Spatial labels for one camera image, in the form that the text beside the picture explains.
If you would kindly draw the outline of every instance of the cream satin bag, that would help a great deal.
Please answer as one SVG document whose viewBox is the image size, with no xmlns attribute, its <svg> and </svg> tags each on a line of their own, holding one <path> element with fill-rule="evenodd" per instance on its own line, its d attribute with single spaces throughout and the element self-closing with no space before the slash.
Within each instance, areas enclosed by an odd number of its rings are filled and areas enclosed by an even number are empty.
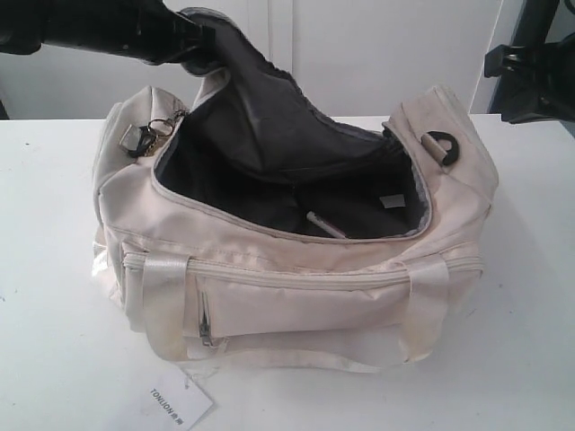
<svg viewBox="0 0 575 431">
<path fill-rule="evenodd" d="M 226 85 L 204 79 L 194 109 Z M 428 210 L 413 233 L 380 240 L 284 233 L 186 198 L 155 167 L 187 108 L 147 88 L 115 106 L 94 166 L 95 273 L 154 352 L 185 365 L 313 366 L 373 372 L 431 352 L 450 308 L 482 274 L 477 240 L 498 174 L 465 109 L 436 87 L 385 124 L 411 157 Z M 164 125 L 131 157 L 137 128 Z M 459 145 L 448 149 L 439 130 Z M 396 348 L 396 329 L 402 350 Z"/>
</svg>

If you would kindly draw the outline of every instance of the key ring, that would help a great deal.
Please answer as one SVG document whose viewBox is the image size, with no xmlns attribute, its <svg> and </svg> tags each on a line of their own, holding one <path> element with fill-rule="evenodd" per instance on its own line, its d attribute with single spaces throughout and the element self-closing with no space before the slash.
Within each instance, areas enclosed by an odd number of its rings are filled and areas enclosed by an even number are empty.
<svg viewBox="0 0 575 431">
<path fill-rule="evenodd" d="M 169 119 L 153 119 L 147 123 L 147 131 L 155 137 L 171 136 L 175 127 Z"/>
</svg>

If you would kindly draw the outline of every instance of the bag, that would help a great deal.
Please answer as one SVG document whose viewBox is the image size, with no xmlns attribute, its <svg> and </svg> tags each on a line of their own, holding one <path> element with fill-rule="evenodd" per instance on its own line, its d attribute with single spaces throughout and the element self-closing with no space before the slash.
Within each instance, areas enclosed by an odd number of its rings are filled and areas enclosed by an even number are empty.
<svg viewBox="0 0 575 431">
<path fill-rule="evenodd" d="M 187 365 L 372 372 L 395 360 L 388 326 L 405 361 L 426 357 L 482 274 L 498 185 L 464 107 L 435 87 L 369 132 L 242 55 L 205 76 L 191 112 L 147 88 L 107 118 L 94 268 L 110 263 L 110 296 Z M 234 68 L 252 60 L 259 77 Z"/>
</svg>

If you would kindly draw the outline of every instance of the d-ring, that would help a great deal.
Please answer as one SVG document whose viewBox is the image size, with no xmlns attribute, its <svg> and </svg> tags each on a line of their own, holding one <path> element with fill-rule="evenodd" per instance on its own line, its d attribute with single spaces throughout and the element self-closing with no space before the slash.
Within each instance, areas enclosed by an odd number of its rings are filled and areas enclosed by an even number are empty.
<svg viewBox="0 0 575 431">
<path fill-rule="evenodd" d="M 153 119 L 147 123 L 147 130 L 155 137 L 168 137 L 174 131 L 174 125 L 169 119 Z"/>
</svg>

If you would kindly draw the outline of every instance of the table surface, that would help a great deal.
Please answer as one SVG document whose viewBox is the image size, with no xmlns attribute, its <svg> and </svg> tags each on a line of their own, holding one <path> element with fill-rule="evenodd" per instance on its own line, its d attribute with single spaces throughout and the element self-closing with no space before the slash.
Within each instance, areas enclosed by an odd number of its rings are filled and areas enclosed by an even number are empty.
<svg viewBox="0 0 575 431">
<path fill-rule="evenodd" d="M 575 429 L 575 140 L 555 122 L 473 121 L 501 179 L 487 269 L 432 356 L 378 375 L 222 371 L 194 430 Z M 101 126 L 0 122 L 3 431 L 106 429 L 142 375 L 173 366 L 91 280 Z"/>
</svg>

